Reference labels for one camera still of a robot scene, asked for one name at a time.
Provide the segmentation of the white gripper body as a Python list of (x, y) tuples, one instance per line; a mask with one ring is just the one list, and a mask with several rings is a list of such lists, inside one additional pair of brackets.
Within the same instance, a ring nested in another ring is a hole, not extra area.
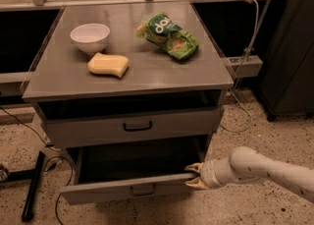
[(235, 175), (228, 158), (205, 161), (202, 164), (200, 180), (207, 188), (221, 188), (232, 183), (234, 179)]

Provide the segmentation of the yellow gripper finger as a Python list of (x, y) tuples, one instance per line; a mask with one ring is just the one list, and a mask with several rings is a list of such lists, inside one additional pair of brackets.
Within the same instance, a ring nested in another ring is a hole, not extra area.
[(193, 163), (184, 167), (185, 171), (191, 171), (200, 174), (202, 172), (202, 163)]
[(194, 189), (199, 189), (199, 190), (206, 190), (207, 186), (205, 183), (201, 180), (200, 177), (196, 177), (194, 179), (188, 180), (185, 182), (185, 184), (188, 187), (194, 188)]

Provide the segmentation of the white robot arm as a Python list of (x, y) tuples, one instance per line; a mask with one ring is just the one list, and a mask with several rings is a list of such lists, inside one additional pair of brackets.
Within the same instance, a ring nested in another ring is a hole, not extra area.
[(195, 189), (253, 184), (266, 179), (314, 202), (313, 169), (271, 159), (246, 146), (236, 147), (226, 158), (193, 163), (184, 170), (195, 173), (193, 179), (185, 182)]

